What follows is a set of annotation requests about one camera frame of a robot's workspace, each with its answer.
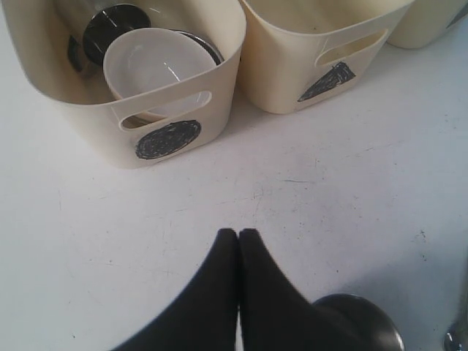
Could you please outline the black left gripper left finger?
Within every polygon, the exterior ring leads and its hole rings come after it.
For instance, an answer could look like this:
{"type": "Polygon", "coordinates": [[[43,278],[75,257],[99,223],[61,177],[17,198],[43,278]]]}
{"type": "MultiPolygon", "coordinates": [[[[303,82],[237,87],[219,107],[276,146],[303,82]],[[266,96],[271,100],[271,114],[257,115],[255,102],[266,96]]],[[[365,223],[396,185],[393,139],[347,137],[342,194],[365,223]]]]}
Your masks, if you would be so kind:
{"type": "Polygon", "coordinates": [[[221,229],[188,285],[116,350],[234,350],[238,322],[238,236],[221,229]]]}

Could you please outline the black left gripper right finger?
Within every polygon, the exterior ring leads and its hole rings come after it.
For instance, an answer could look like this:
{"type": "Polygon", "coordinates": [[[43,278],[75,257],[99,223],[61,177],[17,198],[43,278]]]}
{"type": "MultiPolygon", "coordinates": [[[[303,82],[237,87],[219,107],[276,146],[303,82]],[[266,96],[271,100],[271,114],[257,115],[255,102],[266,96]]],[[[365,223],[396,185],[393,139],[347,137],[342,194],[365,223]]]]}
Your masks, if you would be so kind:
{"type": "Polygon", "coordinates": [[[245,350],[350,350],[351,338],[288,281],[256,229],[238,242],[242,262],[241,332],[245,350]]]}

